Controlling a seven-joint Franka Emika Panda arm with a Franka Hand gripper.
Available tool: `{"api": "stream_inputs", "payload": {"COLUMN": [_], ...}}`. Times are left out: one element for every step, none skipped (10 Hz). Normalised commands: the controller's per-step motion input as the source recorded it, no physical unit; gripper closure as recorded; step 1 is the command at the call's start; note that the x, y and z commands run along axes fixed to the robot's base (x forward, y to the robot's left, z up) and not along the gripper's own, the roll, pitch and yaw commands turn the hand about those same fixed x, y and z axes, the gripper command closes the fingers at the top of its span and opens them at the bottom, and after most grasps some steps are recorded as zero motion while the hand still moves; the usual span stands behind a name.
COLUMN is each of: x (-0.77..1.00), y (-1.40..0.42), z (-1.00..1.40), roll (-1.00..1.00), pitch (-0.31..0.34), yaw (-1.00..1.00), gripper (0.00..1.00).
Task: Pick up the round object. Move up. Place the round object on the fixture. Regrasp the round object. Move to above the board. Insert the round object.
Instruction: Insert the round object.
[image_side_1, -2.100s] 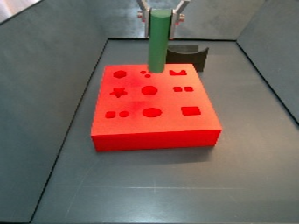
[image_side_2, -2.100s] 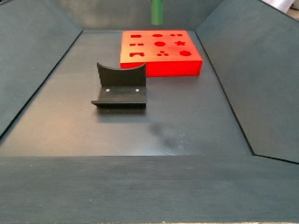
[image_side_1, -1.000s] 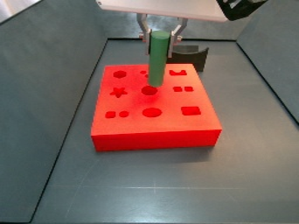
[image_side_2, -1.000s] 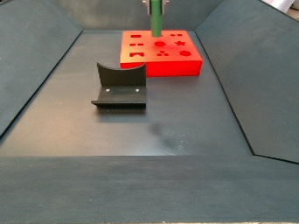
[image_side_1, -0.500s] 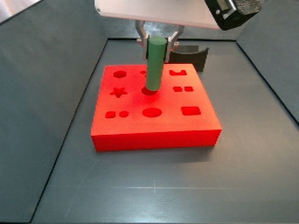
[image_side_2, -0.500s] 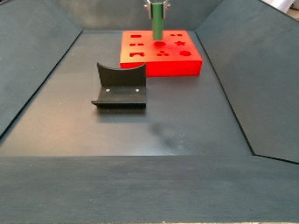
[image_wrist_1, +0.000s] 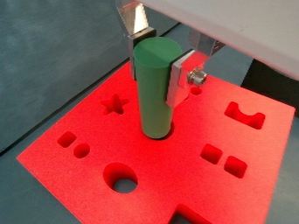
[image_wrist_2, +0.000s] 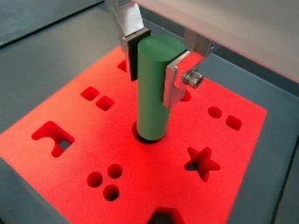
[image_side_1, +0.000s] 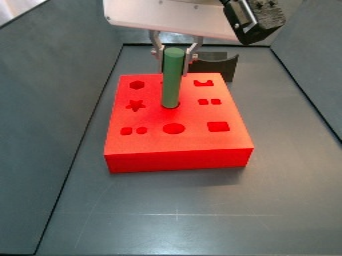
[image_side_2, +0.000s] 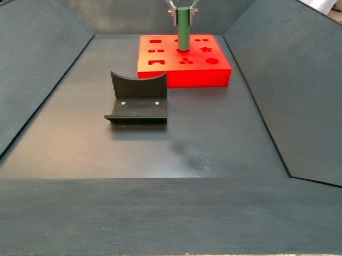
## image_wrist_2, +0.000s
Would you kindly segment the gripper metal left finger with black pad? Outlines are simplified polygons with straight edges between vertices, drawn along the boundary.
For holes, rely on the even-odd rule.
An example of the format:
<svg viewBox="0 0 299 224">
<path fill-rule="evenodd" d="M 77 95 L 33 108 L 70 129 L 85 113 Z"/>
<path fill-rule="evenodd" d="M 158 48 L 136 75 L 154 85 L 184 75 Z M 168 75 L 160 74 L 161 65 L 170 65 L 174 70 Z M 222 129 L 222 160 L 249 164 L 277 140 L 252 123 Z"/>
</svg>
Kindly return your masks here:
<svg viewBox="0 0 299 224">
<path fill-rule="evenodd" d="M 137 44 L 150 35 L 145 28 L 138 5 L 133 2 L 118 5 L 117 0 L 105 0 L 108 13 L 112 17 L 121 50 L 125 54 L 125 70 L 130 81 L 137 79 Z"/>
</svg>

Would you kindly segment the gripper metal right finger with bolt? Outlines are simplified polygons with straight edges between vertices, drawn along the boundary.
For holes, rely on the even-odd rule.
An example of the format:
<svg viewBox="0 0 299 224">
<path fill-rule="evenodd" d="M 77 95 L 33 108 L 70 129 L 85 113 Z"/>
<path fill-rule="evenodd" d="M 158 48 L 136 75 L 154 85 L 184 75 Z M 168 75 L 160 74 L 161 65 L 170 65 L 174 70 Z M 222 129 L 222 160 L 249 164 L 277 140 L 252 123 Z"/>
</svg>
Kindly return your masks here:
<svg viewBox="0 0 299 224">
<path fill-rule="evenodd" d="M 194 31 L 184 31 L 184 45 L 186 49 L 165 67 L 162 105 L 170 108 L 184 97 L 186 87 L 197 88 L 202 82 L 202 75 L 197 65 L 218 48 L 210 39 Z"/>
</svg>

